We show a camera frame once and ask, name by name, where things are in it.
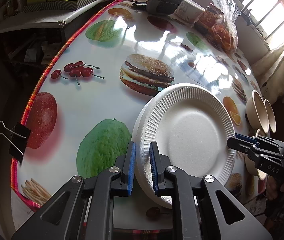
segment window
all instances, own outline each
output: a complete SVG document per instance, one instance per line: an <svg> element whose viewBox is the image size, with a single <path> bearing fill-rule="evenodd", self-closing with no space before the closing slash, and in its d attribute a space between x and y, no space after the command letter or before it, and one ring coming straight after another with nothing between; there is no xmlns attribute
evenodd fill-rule
<svg viewBox="0 0 284 240"><path fill-rule="evenodd" d="M252 25L270 49L284 42L284 0L235 0L241 12L250 10Z"/></svg>

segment striped box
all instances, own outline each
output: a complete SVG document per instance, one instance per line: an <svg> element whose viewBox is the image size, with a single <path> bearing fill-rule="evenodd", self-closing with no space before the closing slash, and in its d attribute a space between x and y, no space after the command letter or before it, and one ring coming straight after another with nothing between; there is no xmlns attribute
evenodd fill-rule
<svg viewBox="0 0 284 240"><path fill-rule="evenodd" d="M23 12L35 12L44 10L69 10L76 11L83 6L96 0L69 0L69 1L48 1L43 3L35 3L27 5L23 8Z"/></svg>

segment silver bolt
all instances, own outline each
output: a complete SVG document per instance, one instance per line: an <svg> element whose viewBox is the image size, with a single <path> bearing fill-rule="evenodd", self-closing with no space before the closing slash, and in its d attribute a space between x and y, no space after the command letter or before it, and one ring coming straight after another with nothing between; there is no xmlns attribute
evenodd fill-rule
<svg viewBox="0 0 284 240"><path fill-rule="evenodd" d="M109 168L109 171L112 173L116 173L119 171L119 168L117 166L112 166L111 168Z"/></svg>
<svg viewBox="0 0 284 240"><path fill-rule="evenodd" d="M177 171L177 168L175 167L175 166L168 166L167 168L166 168L169 172L175 172L175 171Z"/></svg>
<svg viewBox="0 0 284 240"><path fill-rule="evenodd" d="M204 179L205 179L207 182L213 182L213 181L214 181L214 177L211 176L211 175L206 175L206 176L204 177Z"/></svg>
<svg viewBox="0 0 284 240"><path fill-rule="evenodd" d="M74 176L73 178L72 178L72 182L73 183L79 183L81 181L81 177L80 176Z"/></svg>

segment stack of plates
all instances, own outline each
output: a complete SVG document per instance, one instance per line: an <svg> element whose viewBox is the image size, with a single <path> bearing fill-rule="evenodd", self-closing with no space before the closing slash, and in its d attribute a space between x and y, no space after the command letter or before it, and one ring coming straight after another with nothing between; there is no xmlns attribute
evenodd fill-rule
<svg viewBox="0 0 284 240"><path fill-rule="evenodd" d="M225 185L235 156L226 141L234 136L229 114L208 90L194 84L172 85L152 98L136 120L135 176L153 201L171 208L171 197L157 197L153 191L150 143L156 141L160 154L189 175L211 174Z"/></svg>

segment curtain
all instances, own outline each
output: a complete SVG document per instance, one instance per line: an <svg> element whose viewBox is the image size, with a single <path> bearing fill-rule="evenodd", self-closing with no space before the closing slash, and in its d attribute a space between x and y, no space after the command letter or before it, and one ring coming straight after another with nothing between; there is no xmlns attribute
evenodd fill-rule
<svg viewBox="0 0 284 240"><path fill-rule="evenodd" d="M265 99L271 104L279 97L284 101L284 43L254 63L252 70Z"/></svg>

